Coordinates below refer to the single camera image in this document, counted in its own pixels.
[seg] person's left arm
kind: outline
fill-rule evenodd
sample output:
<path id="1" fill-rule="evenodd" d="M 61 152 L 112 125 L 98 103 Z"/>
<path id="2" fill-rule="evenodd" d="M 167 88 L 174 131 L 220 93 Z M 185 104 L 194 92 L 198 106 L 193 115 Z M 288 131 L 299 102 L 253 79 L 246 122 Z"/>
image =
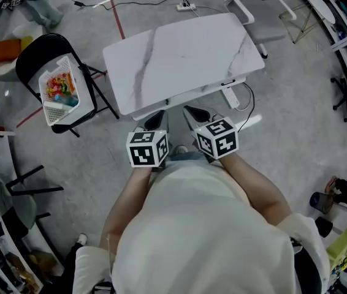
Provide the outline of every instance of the person's left arm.
<path id="1" fill-rule="evenodd" d="M 124 229 L 140 212 L 148 195 L 150 175 L 151 168 L 133 169 L 126 186 L 105 220 L 100 238 L 100 248 L 109 249 L 111 253 L 116 255 Z"/>

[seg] power strip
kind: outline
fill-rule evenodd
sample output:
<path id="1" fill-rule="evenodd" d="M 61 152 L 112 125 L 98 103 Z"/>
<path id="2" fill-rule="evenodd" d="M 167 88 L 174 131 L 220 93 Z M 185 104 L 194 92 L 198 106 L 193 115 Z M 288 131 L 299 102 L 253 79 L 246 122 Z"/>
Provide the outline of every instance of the power strip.
<path id="1" fill-rule="evenodd" d="M 231 109 L 239 107 L 240 102 L 237 100 L 236 95 L 231 87 L 224 88 L 221 90 L 221 92 Z"/>
<path id="2" fill-rule="evenodd" d="M 190 3 L 190 6 L 188 6 L 187 2 L 181 2 L 176 6 L 176 9 L 179 12 L 183 12 L 183 11 L 192 11 L 192 10 L 196 10 L 196 5 L 194 3 Z"/>

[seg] white sneaker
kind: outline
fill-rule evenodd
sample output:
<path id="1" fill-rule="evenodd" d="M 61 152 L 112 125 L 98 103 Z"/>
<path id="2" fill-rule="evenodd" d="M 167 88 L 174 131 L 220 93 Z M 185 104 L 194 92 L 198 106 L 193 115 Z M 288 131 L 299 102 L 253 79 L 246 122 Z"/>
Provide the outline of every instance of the white sneaker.
<path id="1" fill-rule="evenodd" d="M 82 246 L 85 246 L 87 241 L 88 241 L 87 235 L 81 233 L 80 236 L 78 237 L 77 243 L 80 243 Z"/>
<path id="2" fill-rule="evenodd" d="M 175 147 L 173 154 L 185 154 L 188 153 L 188 148 L 183 145 L 178 145 Z"/>

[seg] gray pants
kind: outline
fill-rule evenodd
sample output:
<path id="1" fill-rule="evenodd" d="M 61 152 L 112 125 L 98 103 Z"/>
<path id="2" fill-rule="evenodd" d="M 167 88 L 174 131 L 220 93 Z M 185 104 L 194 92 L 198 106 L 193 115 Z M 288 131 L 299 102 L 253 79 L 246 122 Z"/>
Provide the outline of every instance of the gray pants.
<path id="1" fill-rule="evenodd" d="M 35 21 L 45 27 L 57 25 L 63 16 L 63 13 L 51 6 L 48 0 L 23 0 L 20 11 L 28 21 Z"/>

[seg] yellow cushion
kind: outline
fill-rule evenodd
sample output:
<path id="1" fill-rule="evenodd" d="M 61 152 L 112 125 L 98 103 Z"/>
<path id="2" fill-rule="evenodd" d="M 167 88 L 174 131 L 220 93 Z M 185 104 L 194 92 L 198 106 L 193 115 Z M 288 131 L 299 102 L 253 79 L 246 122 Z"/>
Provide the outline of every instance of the yellow cushion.
<path id="1" fill-rule="evenodd" d="M 24 51 L 27 46 L 29 46 L 33 41 L 32 36 L 25 36 L 21 39 L 21 51 Z"/>
<path id="2" fill-rule="evenodd" d="M 0 63 L 17 59 L 20 53 L 20 39 L 9 39 L 0 42 Z"/>

